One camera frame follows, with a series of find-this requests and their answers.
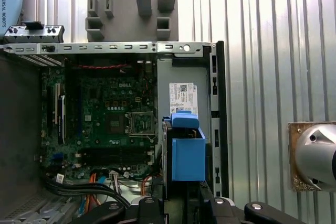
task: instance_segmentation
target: gray metal bracket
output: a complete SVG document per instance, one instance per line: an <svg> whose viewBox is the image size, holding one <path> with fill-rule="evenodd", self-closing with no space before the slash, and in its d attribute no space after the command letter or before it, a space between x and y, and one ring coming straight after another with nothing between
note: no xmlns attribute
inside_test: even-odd
<svg viewBox="0 0 336 224"><path fill-rule="evenodd" d="M206 42L90 42L90 43L31 43L5 44L0 49L16 55L57 54L174 54L175 57L203 57Z"/></svg>

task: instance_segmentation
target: power supply label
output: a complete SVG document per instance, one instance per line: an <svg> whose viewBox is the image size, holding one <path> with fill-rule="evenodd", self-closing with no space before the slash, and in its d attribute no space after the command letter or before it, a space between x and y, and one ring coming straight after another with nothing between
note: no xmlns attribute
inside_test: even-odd
<svg viewBox="0 0 336 224"><path fill-rule="evenodd" d="M170 112L190 110L198 114L197 86L194 83L170 83Z"/></svg>

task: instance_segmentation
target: green circuit board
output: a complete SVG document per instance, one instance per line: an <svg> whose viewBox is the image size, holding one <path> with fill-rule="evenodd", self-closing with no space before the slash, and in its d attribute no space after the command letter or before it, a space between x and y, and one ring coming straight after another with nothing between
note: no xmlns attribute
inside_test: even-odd
<svg viewBox="0 0 336 224"><path fill-rule="evenodd" d="M43 69L43 167L67 179L109 168L146 174L157 139L154 82L152 73Z"/></svg>

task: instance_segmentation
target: screw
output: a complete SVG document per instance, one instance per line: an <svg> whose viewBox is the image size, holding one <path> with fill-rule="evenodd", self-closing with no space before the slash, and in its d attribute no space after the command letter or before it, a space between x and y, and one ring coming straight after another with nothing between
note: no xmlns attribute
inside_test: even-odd
<svg viewBox="0 0 336 224"><path fill-rule="evenodd" d="M216 201L217 204L223 204L224 203L224 201L222 199L215 199L215 201Z"/></svg>
<svg viewBox="0 0 336 224"><path fill-rule="evenodd" d="M255 210L261 210L261 209L262 209L261 205L259 205L259 204L252 204L252 207L253 207Z"/></svg>
<svg viewBox="0 0 336 224"><path fill-rule="evenodd" d="M118 209L118 208L119 208L119 207L118 207L117 204L112 204L112 205L109 207L110 210L116 210L116 209Z"/></svg>

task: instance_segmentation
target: chip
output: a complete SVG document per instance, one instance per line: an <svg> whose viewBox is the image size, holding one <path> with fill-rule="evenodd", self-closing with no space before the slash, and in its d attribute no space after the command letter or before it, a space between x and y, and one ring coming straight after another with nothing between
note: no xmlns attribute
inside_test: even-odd
<svg viewBox="0 0 336 224"><path fill-rule="evenodd" d="M124 114L108 114L106 115L106 132L110 134L115 133L125 133L125 121L124 121Z"/></svg>

